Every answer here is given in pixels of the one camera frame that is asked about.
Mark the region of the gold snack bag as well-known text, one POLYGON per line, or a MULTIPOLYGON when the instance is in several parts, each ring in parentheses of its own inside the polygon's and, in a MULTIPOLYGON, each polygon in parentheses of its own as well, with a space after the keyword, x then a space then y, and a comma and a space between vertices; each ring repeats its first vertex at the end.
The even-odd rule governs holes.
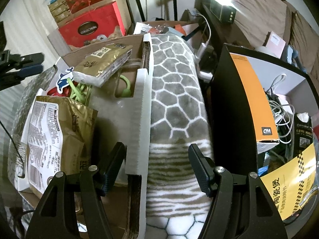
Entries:
POLYGON ((57 172, 77 174, 89 167, 97 114, 68 97, 36 97, 28 132, 28 180, 37 197, 57 172))

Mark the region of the bright lamp clock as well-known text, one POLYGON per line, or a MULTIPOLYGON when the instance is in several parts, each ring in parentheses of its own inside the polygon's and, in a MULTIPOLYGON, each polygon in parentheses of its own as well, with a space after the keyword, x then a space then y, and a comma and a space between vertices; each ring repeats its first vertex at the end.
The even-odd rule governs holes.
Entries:
POLYGON ((235 21, 236 9, 232 0, 211 0, 210 11, 223 24, 232 24, 235 21))

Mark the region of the brown cardboard clutter box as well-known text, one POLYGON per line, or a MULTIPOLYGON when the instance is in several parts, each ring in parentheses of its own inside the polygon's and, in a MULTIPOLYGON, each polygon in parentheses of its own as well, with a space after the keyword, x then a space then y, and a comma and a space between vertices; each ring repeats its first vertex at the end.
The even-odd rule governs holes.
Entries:
POLYGON ((173 23, 173 26, 170 26, 168 22, 166 21, 155 21, 151 23, 138 22, 135 25, 133 34, 138 35, 138 34, 146 34, 146 33, 151 33, 151 34, 170 33, 170 34, 174 34, 176 36, 181 37, 185 41, 188 41, 194 35, 196 35, 196 33, 198 33, 201 30, 201 27, 198 25, 191 32, 186 33, 186 27, 188 26, 190 26, 190 24, 182 26, 180 24, 176 24, 175 22, 173 23))

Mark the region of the blue fish sticker pack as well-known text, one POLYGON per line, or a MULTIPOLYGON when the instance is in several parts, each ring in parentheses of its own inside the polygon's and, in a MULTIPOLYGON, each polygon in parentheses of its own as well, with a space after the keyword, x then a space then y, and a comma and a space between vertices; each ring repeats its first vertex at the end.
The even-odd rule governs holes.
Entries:
POLYGON ((71 79, 71 80, 74 79, 73 70, 74 70, 74 67, 70 67, 70 68, 65 70, 65 73, 61 73, 59 75, 59 78, 58 78, 58 80, 56 82, 57 92, 59 94, 62 94, 63 93, 63 89, 65 87, 69 86, 68 78, 71 79))

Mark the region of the pink box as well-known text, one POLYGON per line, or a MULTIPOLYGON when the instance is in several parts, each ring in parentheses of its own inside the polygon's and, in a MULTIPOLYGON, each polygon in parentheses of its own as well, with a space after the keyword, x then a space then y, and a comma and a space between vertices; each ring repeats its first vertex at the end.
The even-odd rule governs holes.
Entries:
POLYGON ((276 58, 281 58, 285 45, 286 42, 273 31, 270 31, 267 34, 264 44, 267 54, 272 55, 276 58))

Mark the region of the black storage cube shelf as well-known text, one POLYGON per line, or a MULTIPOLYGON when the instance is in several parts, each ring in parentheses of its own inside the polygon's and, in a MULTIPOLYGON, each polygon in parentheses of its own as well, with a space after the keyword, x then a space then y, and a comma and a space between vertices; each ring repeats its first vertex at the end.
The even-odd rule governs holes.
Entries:
POLYGON ((311 116, 318 111, 318 94, 305 73, 265 53, 224 44, 210 83, 208 118, 213 145, 212 160, 216 166, 222 166, 232 174, 255 172, 258 175, 258 156, 261 153, 257 152, 251 111, 231 53, 248 58, 264 91, 272 87, 277 77, 284 77, 279 92, 290 94, 289 106, 292 109, 292 114, 286 115, 289 150, 283 155, 284 164, 313 144, 317 189, 301 210, 282 222, 286 238, 318 238, 318 145, 311 121, 311 116))

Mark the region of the small gold tissue pack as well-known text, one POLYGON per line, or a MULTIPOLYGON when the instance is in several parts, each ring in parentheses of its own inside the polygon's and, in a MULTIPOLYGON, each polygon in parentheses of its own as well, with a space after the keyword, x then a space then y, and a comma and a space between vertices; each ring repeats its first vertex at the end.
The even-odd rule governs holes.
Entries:
POLYGON ((110 44, 86 56, 73 69, 74 81, 102 87, 132 53, 132 45, 110 44))

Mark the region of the grey white patterned blanket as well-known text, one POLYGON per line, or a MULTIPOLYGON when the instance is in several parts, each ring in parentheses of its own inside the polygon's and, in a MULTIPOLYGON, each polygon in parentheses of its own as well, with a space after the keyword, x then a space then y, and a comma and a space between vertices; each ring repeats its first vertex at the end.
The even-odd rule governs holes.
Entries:
POLYGON ((211 200, 201 191, 188 159, 196 144, 212 155, 210 127, 196 74, 195 56, 173 34, 115 39, 132 45, 151 76, 151 113, 146 186, 137 175, 103 200, 116 238, 196 238, 211 200))

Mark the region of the red collection gift bag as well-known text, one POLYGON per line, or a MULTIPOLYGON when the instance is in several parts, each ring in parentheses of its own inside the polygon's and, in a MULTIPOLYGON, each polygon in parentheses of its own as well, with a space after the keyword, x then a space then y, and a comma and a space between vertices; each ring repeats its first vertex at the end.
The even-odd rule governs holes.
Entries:
POLYGON ((59 32, 68 45, 76 48, 126 34, 116 2, 81 14, 60 27, 59 32))

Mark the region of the yellow black book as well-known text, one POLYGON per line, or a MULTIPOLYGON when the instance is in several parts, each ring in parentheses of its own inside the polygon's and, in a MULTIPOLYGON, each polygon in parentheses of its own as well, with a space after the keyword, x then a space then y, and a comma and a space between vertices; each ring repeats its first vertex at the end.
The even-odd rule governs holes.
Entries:
POLYGON ((280 168, 261 177, 282 220, 301 210, 316 194, 316 153, 311 144, 280 168))

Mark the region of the white power adapter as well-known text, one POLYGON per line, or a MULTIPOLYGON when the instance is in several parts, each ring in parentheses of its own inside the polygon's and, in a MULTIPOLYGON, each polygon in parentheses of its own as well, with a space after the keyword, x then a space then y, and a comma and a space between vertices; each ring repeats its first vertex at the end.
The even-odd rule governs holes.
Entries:
POLYGON ((198 59, 202 59, 206 53, 212 53, 213 51, 214 51, 214 48, 211 45, 206 43, 201 43, 196 53, 196 57, 198 59))

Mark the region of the clear phone case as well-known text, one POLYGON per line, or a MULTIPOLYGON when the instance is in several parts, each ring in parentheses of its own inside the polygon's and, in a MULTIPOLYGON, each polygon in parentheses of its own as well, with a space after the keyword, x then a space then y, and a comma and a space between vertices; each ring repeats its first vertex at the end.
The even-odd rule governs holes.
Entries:
POLYGON ((98 111, 91 154, 96 163, 115 143, 127 147, 117 180, 129 175, 146 186, 151 113, 151 76, 141 60, 130 59, 101 88, 93 88, 89 106, 98 111))

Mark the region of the cardboard organizer box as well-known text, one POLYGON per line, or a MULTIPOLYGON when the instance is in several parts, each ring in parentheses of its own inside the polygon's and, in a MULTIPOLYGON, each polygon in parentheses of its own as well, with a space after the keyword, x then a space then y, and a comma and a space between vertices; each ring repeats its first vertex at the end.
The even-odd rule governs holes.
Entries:
POLYGON ((33 207, 27 238, 144 238, 150 145, 151 36, 76 49, 35 79, 14 123, 24 166, 14 186, 33 207), (50 96, 90 57, 127 53, 83 102, 50 96))

